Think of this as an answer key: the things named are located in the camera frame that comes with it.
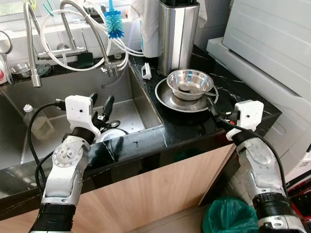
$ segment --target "white tube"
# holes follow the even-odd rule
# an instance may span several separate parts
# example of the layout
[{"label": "white tube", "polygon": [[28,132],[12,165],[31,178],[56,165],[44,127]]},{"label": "white tube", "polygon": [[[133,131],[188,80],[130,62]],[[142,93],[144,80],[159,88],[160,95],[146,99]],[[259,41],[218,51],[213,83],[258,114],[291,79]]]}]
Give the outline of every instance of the white tube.
[{"label": "white tube", "polygon": [[[95,5],[94,3],[90,2],[90,1],[86,1],[86,2],[89,3],[90,5],[92,5],[92,6],[94,7],[94,9],[97,11],[98,15],[102,18],[102,20],[103,20],[103,22],[104,22],[104,25],[106,25],[106,20],[105,20],[105,18],[104,18],[104,16],[103,16],[103,13],[102,13],[102,11],[97,7],[97,5]],[[93,20],[93,23],[98,24],[98,25],[103,29],[103,31],[104,31],[106,34],[108,34],[108,33],[107,33],[107,29],[106,29],[105,26],[102,26],[101,24],[99,24],[99,23],[96,22],[95,20]],[[116,39],[113,39],[112,41],[113,41],[115,44],[118,44],[118,42],[117,42]],[[132,49],[130,49],[129,47],[126,47],[126,49],[127,49],[128,51],[133,52],[133,53],[143,54],[142,52],[132,50]]]},{"label": "white tube", "polygon": [[[72,11],[72,10],[54,10],[51,12],[52,14],[59,14],[59,13],[72,13],[74,15],[77,16],[81,16],[82,14],[76,12],[76,11]],[[73,71],[89,71],[92,69],[95,69],[97,67],[99,67],[101,64],[104,63],[104,58],[102,58],[97,64],[95,64],[92,67],[89,68],[85,68],[85,69],[78,69],[78,68],[73,68],[70,66],[65,65],[64,63],[62,63],[61,61],[59,61],[52,53],[52,51],[50,50],[50,48],[47,45],[46,39],[45,39],[45,27],[46,24],[48,22],[49,17],[52,17],[50,14],[47,14],[47,16],[44,18],[43,23],[42,23],[42,27],[41,27],[41,32],[40,32],[40,39],[41,39],[41,43],[42,46],[44,48],[44,50],[46,51],[46,53],[53,59],[53,61],[55,61],[57,64],[59,64],[60,66],[66,68],[66,69],[70,69]]]},{"label": "white tube", "polygon": [[108,56],[108,54],[110,53],[110,49],[111,49],[111,39],[109,39],[109,37],[108,37],[108,46],[107,46],[107,56]]},{"label": "white tube", "polygon": [[[118,40],[122,43],[124,49],[126,50],[126,46],[125,46],[124,42],[120,38],[118,38]],[[121,64],[117,65],[117,66],[121,67],[120,70],[123,70],[126,67],[127,62],[128,62],[128,52],[125,51],[125,59],[124,59],[124,61]]]},{"label": "white tube", "polygon": [[[92,19],[92,20],[93,20],[93,23],[95,24],[96,27],[98,27],[99,29],[103,30],[108,35],[108,33],[106,31],[106,28],[103,25],[101,25],[100,23],[96,22],[94,19]],[[121,43],[123,41],[121,41],[121,40],[120,40],[121,42],[118,41],[117,39],[112,39],[112,41],[124,52],[126,52],[127,50],[135,51],[135,50],[129,49],[128,47],[123,48],[122,47],[122,43]],[[137,56],[137,57],[143,57],[144,56],[142,53],[141,54],[135,54],[135,53],[132,53],[132,52],[128,52],[128,54],[133,55],[133,56]]]}]

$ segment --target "blue brush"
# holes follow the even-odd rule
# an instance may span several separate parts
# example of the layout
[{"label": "blue brush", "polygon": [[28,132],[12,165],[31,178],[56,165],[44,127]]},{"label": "blue brush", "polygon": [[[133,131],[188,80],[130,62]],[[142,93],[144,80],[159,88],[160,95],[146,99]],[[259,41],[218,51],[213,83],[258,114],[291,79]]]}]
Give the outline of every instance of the blue brush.
[{"label": "blue brush", "polygon": [[121,11],[113,9],[112,0],[109,0],[109,12],[104,13],[109,38],[124,36]]}]

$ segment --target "flexible faucet hose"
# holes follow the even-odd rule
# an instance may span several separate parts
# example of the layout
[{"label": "flexible faucet hose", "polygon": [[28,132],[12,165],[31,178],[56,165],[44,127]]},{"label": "flexible faucet hose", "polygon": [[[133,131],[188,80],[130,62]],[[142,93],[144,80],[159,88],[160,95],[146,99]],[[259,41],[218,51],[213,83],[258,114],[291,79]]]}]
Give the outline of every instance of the flexible faucet hose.
[{"label": "flexible faucet hose", "polygon": [[[64,9],[64,7],[65,7],[66,4],[69,4],[69,5],[73,6],[74,8],[76,8],[76,9],[83,15],[83,17],[86,19],[86,22],[90,25],[91,29],[93,30],[93,32],[94,32],[94,34],[95,34],[95,37],[96,37],[96,39],[97,39],[97,41],[98,41],[98,43],[99,43],[99,46],[100,46],[100,48],[101,48],[101,51],[102,51],[102,54],[103,54],[103,58],[105,59],[106,64],[109,64],[110,61],[109,61],[109,59],[108,59],[108,57],[107,57],[106,51],[105,51],[105,49],[104,49],[103,42],[102,42],[102,40],[101,40],[101,37],[99,36],[99,33],[98,33],[98,31],[96,30],[94,23],[93,23],[92,20],[89,18],[89,16],[88,16],[88,14],[86,13],[86,11],[85,11],[83,8],[81,8],[78,4],[76,4],[75,2],[70,1],[70,0],[62,0],[62,1],[60,2],[59,9],[61,9],[61,10]],[[62,15],[62,20],[63,20],[63,23],[64,23],[65,27],[68,26],[68,23],[67,23],[65,14],[62,13],[61,15]],[[69,32],[69,33],[68,33],[68,37],[69,37],[69,41],[71,41],[71,40],[72,40],[72,36],[71,36],[71,33],[70,33],[69,28],[67,29],[67,32]]]},{"label": "flexible faucet hose", "polygon": [[37,73],[37,70],[35,68],[35,52],[34,52],[34,43],[33,43],[33,30],[31,28],[31,22],[30,22],[30,15],[31,14],[35,28],[40,34],[40,26],[38,24],[38,21],[36,20],[34,10],[32,6],[28,3],[24,3],[24,19],[25,19],[25,25],[26,25],[26,34],[27,34],[27,48],[28,48],[28,55],[29,55],[29,64],[31,69],[31,78],[33,82],[34,87],[40,87],[41,86],[41,80]]}]

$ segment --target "trash bin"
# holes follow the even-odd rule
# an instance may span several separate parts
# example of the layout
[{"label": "trash bin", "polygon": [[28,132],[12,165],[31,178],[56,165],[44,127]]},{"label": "trash bin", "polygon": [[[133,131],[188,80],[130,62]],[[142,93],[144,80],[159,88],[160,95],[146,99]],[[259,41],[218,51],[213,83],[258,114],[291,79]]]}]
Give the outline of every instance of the trash bin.
[{"label": "trash bin", "polygon": [[204,233],[257,233],[256,211],[245,202],[223,197],[215,200],[203,218]]}]

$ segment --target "gray appliance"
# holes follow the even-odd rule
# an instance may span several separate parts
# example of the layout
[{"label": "gray appliance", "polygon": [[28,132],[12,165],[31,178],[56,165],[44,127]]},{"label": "gray appliance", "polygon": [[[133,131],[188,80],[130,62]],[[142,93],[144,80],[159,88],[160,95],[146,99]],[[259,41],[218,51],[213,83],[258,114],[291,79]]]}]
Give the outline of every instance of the gray appliance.
[{"label": "gray appliance", "polygon": [[159,70],[167,76],[189,68],[200,4],[170,6],[159,1]]}]

